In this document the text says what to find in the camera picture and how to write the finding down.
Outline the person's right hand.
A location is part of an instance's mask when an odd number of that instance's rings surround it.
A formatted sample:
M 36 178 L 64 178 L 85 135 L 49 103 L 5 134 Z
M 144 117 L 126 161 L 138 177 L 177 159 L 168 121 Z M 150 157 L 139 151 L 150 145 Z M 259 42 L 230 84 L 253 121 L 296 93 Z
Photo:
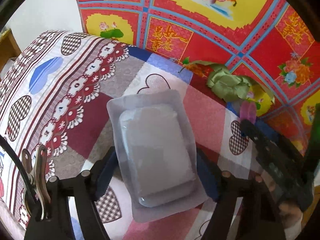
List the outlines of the person's right hand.
M 271 196 L 276 200 L 276 188 L 277 184 L 272 179 L 272 177 L 266 172 L 263 172 L 262 175 L 267 188 L 271 192 Z M 300 210 L 299 206 L 292 200 L 285 200 L 278 204 L 279 210 L 280 210 L 280 217 L 281 221 L 283 223 L 284 229 L 289 229 L 296 224 L 301 225 L 301 221 L 303 218 L 303 213 Z

